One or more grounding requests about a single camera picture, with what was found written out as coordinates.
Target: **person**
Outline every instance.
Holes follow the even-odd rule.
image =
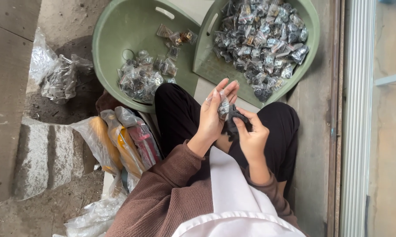
[[[239,83],[222,80],[200,106],[179,85],[155,94],[166,157],[142,174],[106,237],[305,236],[283,197],[294,171],[299,118],[274,102],[234,118],[239,140],[221,135],[219,91],[233,104]]]

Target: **white apron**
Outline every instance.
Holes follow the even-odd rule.
[[[214,146],[210,168],[214,213],[180,224],[172,237],[305,236],[279,218],[263,192],[248,185],[235,159]]]

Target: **green plastic basin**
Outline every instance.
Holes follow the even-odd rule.
[[[174,19],[157,11],[157,7],[173,14]],[[94,70],[101,84],[129,108],[145,113],[154,113],[154,106],[128,98],[119,89],[116,70],[125,63],[127,55],[132,54],[129,50],[137,53],[145,49],[154,59],[158,54],[166,55],[169,51],[164,44],[166,39],[156,35],[162,23],[173,32],[190,29],[198,34],[200,30],[196,21],[166,0],[113,0],[99,17],[93,33]],[[195,46],[188,43],[180,46],[175,62],[176,83],[191,95],[195,94],[198,81],[198,75],[192,72]]]
[[[286,84],[283,85],[279,90],[273,93],[266,102],[260,102],[255,96],[253,89],[247,85],[247,81],[243,76],[243,73],[239,73],[233,67],[233,63],[226,63],[224,58],[217,58],[213,51],[214,42],[214,31],[220,28],[223,19],[223,13],[221,8],[228,2],[228,0],[216,0],[211,8],[208,10],[204,21],[201,25],[201,31],[197,40],[197,47],[195,50],[195,60],[193,71],[198,75],[206,78],[207,80],[218,84],[223,78],[230,78],[231,80],[238,80],[241,84],[241,89],[238,91],[238,96],[249,103],[262,108],[265,105],[278,100],[280,97],[285,95],[291,88],[293,88],[299,80],[303,77],[305,72],[317,53],[320,27],[317,11],[312,5],[310,0],[286,0],[285,2],[290,3],[294,8],[297,9],[298,14],[302,17],[305,22],[306,28],[308,29],[308,38],[305,42],[310,47],[309,53],[306,55],[302,65],[298,65],[294,69],[292,78],[285,79]],[[213,27],[209,30],[211,21],[214,16],[218,14]]]

